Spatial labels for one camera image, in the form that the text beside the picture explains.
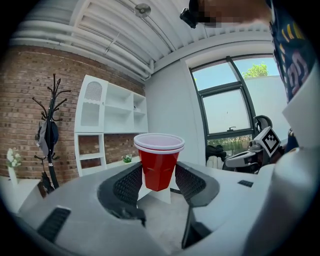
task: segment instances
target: white ceiling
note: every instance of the white ceiling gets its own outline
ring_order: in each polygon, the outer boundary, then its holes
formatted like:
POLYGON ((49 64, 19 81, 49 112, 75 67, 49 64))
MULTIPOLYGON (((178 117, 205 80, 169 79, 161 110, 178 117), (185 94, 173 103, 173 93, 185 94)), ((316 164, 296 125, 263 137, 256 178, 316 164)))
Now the white ceiling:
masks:
POLYGON ((145 81, 155 71, 218 44, 269 41, 267 26, 190 28, 179 15, 189 0, 42 0, 12 35, 12 45, 79 54, 145 81), (137 4, 151 7, 147 18, 137 4))

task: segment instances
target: window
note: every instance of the window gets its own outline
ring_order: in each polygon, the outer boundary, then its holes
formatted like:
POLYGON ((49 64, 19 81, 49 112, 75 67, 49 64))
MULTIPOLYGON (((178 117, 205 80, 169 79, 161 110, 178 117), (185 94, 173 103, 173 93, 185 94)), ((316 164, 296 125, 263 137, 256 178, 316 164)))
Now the window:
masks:
POLYGON ((193 77, 198 91, 237 81, 227 62, 195 71, 193 77))
POLYGON ((253 66, 260 66, 257 70, 262 71, 260 75, 264 76, 279 76, 278 66, 273 57, 261 57, 261 58, 245 58, 235 60, 234 64, 238 68, 240 74, 242 75, 245 81, 252 79, 252 75, 257 75, 256 72, 250 72, 249 70, 253 68, 253 66))
POLYGON ((203 98, 209 134, 250 128, 249 116, 240 89, 203 98))
POLYGON ((221 145, 228 155, 246 151, 258 135, 254 117, 260 115, 271 119, 280 140, 287 138, 286 91, 271 54, 227 56, 210 67, 196 67, 192 75, 208 145, 221 145))
POLYGON ((228 156, 234 156, 248 150, 249 142, 251 140, 252 135, 244 135, 237 137, 209 139, 207 144, 215 147, 221 145, 228 156))
POLYGON ((273 130, 280 140, 287 138, 289 123, 282 114, 287 106, 287 95, 284 84, 273 58, 250 58, 234 61, 239 71, 243 73, 253 64, 265 64, 267 76, 244 79, 253 102, 255 115, 264 115, 271 119, 273 130))

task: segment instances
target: camera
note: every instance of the camera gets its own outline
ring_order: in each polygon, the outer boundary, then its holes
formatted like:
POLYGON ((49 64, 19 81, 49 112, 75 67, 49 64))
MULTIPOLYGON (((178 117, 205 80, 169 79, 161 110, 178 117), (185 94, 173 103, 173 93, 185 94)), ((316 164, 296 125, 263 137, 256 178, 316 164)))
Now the camera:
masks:
POLYGON ((195 29, 198 23, 206 27, 215 28, 217 26, 214 17, 206 17, 205 13, 199 11, 198 0, 190 0, 189 8, 184 8, 180 14, 180 19, 187 23, 192 29, 195 29))

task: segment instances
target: tree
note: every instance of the tree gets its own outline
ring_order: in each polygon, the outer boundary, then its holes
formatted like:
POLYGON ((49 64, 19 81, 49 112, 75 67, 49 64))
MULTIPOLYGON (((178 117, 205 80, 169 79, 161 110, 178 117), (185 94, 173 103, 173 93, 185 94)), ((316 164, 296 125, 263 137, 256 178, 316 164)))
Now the tree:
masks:
POLYGON ((242 72, 244 79, 266 77, 268 75, 267 65, 262 62, 260 65, 253 64, 252 68, 249 68, 247 72, 242 72))

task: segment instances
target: person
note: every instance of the person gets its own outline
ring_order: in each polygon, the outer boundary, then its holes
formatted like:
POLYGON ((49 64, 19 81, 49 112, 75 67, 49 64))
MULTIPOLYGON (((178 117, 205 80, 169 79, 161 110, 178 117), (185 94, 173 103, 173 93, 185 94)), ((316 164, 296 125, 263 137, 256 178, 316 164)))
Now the person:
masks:
MULTIPOLYGON (((191 0, 189 9, 196 20, 205 26, 255 21, 268 25, 274 45, 273 56, 285 87, 287 102, 297 94, 316 62, 311 43, 276 0, 191 0)), ((285 152, 298 146, 294 131, 289 130, 285 152)))

